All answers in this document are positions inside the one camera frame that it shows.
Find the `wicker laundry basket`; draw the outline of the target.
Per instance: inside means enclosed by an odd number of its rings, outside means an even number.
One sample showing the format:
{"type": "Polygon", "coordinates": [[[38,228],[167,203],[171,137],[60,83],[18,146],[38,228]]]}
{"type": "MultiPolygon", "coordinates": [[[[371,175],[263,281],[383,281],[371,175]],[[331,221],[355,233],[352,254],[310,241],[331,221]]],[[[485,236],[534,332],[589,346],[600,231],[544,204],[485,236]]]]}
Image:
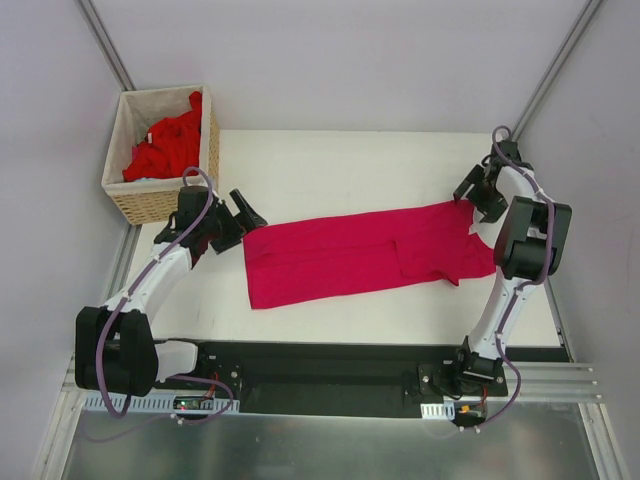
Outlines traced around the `wicker laundry basket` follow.
{"type": "Polygon", "coordinates": [[[132,225],[159,222],[176,209],[182,177],[125,182],[123,170],[131,164],[132,150],[146,138],[152,125],[191,109],[189,95],[194,91],[202,94],[198,168],[218,182],[220,128],[208,86],[196,84],[129,91],[120,95],[101,185],[132,225]]]}

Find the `magenta t shirt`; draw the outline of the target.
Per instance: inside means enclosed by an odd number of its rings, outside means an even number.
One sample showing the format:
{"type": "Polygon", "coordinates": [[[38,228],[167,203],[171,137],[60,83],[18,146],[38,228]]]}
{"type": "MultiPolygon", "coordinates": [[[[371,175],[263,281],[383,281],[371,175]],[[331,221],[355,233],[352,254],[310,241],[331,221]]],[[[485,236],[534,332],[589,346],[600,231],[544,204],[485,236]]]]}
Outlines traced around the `magenta t shirt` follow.
{"type": "Polygon", "coordinates": [[[474,207],[422,207],[260,228],[244,239],[254,309],[495,273],[493,251],[472,232],[474,207]]]}

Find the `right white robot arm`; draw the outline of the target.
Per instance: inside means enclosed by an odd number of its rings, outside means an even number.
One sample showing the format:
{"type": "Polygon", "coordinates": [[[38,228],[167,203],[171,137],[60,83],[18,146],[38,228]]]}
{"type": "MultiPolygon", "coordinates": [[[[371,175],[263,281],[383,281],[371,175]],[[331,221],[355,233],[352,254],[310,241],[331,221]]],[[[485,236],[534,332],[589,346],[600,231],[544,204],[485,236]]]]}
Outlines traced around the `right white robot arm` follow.
{"type": "Polygon", "coordinates": [[[507,340],[531,293],[559,267],[572,209],[544,192],[509,138],[492,140],[489,155],[467,174],[453,199],[468,200],[482,223],[502,223],[493,248],[494,286],[450,369],[453,395],[461,397],[504,376],[507,340]]]}

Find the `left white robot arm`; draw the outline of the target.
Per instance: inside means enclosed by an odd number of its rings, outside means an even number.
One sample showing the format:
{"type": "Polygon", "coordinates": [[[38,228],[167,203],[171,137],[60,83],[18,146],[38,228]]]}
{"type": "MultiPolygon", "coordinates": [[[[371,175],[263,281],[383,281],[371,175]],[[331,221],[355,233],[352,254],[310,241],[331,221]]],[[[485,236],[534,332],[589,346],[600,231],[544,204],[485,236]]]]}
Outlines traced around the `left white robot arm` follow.
{"type": "Polygon", "coordinates": [[[157,340],[154,317],[175,285],[213,250],[221,254],[250,232],[266,226],[242,193],[230,193],[238,211],[205,186],[186,186],[177,209],[156,235],[143,267],[117,294],[99,307],[84,307],[76,317],[75,382],[86,390],[142,397],[177,375],[188,388],[204,387],[210,363],[191,340],[157,340]]]}

